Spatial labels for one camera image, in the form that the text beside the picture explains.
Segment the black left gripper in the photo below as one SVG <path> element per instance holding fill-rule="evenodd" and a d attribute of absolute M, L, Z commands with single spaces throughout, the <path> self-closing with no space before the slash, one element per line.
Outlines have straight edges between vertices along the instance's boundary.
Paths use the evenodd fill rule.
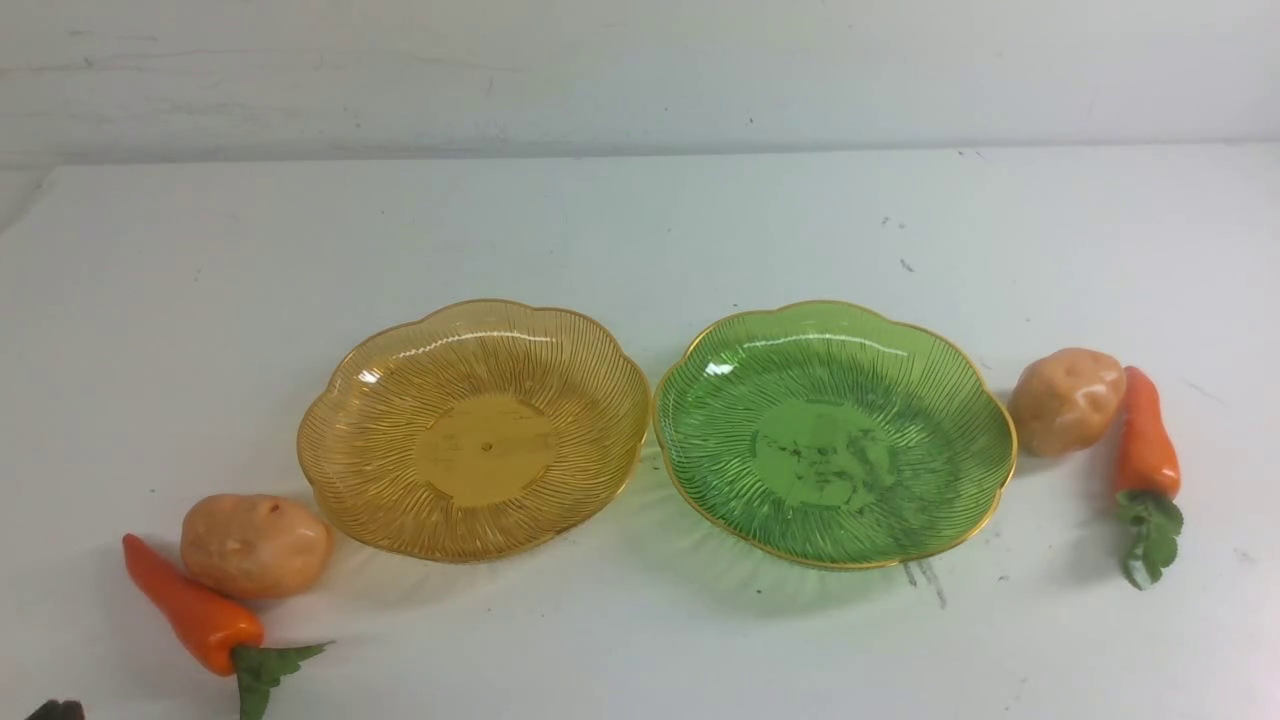
<path fill-rule="evenodd" d="M 49 700 L 27 720 L 86 720 L 84 706 L 77 700 Z"/>

